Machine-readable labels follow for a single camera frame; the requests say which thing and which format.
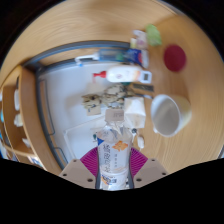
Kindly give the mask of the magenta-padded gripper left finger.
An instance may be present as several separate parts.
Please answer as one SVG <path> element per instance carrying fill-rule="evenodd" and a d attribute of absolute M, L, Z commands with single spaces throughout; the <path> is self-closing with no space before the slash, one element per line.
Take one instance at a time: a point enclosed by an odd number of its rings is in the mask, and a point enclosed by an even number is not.
<path fill-rule="evenodd" d="M 72 159 L 59 176 L 88 189 L 100 188 L 98 148 L 87 152 L 81 159 Z"/>

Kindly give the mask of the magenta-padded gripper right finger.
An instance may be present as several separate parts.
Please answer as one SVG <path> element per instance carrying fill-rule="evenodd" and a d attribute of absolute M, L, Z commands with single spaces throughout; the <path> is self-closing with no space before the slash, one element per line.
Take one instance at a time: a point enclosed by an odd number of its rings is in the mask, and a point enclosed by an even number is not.
<path fill-rule="evenodd" d="M 127 187 L 136 189 L 146 186 L 168 175 L 155 158 L 147 158 L 135 148 L 131 149 Z"/>

